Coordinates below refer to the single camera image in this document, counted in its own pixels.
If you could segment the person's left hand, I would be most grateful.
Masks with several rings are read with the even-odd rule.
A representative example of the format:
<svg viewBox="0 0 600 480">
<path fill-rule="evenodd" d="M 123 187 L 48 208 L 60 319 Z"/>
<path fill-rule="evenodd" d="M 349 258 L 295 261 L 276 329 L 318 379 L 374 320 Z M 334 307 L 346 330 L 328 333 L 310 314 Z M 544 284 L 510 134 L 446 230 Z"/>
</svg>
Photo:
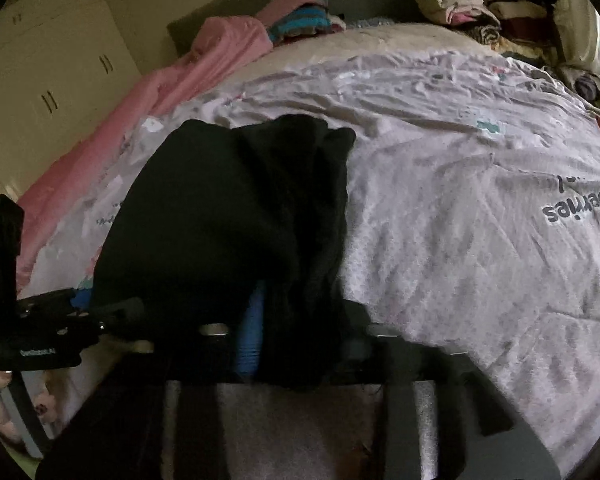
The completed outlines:
<svg viewBox="0 0 600 480">
<path fill-rule="evenodd" d="M 28 432 L 23 418 L 23 410 L 18 408 L 17 395 L 12 383 L 14 375 L 0 370 L 0 436 L 10 443 L 21 443 Z M 59 420 L 56 396 L 46 387 L 38 389 L 36 396 L 24 390 L 23 400 L 27 401 L 35 416 L 43 425 L 53 426 Z"/>
</svg>

